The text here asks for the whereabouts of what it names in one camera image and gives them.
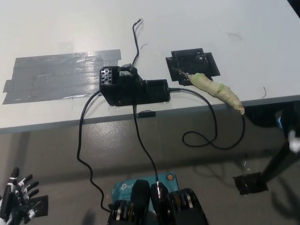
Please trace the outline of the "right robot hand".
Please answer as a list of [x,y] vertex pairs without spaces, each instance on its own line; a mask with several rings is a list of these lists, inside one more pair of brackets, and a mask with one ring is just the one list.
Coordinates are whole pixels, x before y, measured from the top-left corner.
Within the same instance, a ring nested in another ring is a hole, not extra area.
[[296,136],[296,132],[291,130],[288,135],[289,149],[293,153],[300,151],[300,138]]

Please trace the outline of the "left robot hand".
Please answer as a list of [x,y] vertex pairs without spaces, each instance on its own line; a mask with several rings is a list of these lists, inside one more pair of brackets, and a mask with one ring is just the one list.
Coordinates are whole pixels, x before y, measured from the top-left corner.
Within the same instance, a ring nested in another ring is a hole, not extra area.
[[0,223],[2,225],[19,225],[21,222],[27,224],[36,216],[36,207],[31,207],[30,199],[39,192],[33,175],[18,180],[20,169],[15,167],[9,176],[4,194],[0,197]]

